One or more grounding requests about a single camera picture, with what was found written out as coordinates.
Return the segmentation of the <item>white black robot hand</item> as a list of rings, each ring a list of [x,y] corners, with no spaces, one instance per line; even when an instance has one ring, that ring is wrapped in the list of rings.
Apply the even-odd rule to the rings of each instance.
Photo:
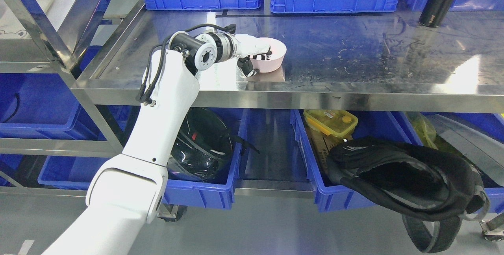
[[[257,70],[253,68],[250,57],[271,54],[270,43],[248,34],[232,35],[232,41],[232,57],[238,58],[237,66],[242,74],[246,77],[256,75]]]

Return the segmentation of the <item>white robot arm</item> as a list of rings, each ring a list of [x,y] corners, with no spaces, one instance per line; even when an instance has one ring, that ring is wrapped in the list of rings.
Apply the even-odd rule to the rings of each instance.
[[[176,135],[194,103],[199,82],[185,64],[203,71],[223,50],[209,32],[196,37],[178,31],[150,55],[141,108],[123,151],[94,175],[86,210],[45,255],[126,255],[145,224],[156,218],[166,189],[166,165]]]

